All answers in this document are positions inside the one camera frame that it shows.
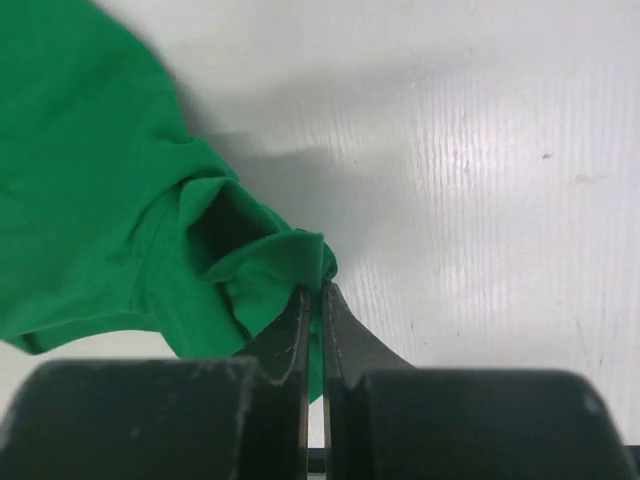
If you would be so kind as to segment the green t shirt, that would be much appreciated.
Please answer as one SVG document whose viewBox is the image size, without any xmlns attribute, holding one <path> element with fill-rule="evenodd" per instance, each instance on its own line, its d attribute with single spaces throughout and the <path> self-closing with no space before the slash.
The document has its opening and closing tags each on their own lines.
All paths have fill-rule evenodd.
<svg viewBox="0 0 640 480">
<path fill-rule="evenodd" d="M 337 262 L 185 123 L 155 55 L 89 1 L 1 5 L 1 338 L 115 331 L 229 356 Z"/>
</svg>

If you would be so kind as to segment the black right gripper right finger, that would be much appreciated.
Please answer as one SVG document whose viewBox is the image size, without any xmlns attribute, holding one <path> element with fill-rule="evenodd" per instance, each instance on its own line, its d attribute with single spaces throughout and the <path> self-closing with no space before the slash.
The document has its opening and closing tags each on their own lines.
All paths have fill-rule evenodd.
<svg viewBox="0 0 640 480">
<path fill-rule="evenodd" d="M 584 377 L 562 370 L 418 368 L 322 294 L 330 479 L 635 479 Z"/>
</svg>

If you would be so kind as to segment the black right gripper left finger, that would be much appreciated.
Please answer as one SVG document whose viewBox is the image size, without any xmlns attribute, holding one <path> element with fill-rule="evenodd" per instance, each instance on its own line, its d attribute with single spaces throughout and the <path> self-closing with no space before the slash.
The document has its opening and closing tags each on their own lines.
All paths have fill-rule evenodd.
<svg viewBox="0 0 640 480">
<path fill-rule="evenodd" d="M 5 479 L 303 479 L 311 300 L 238 354 L 55 360 L 1 425 Z"/>
</svg>

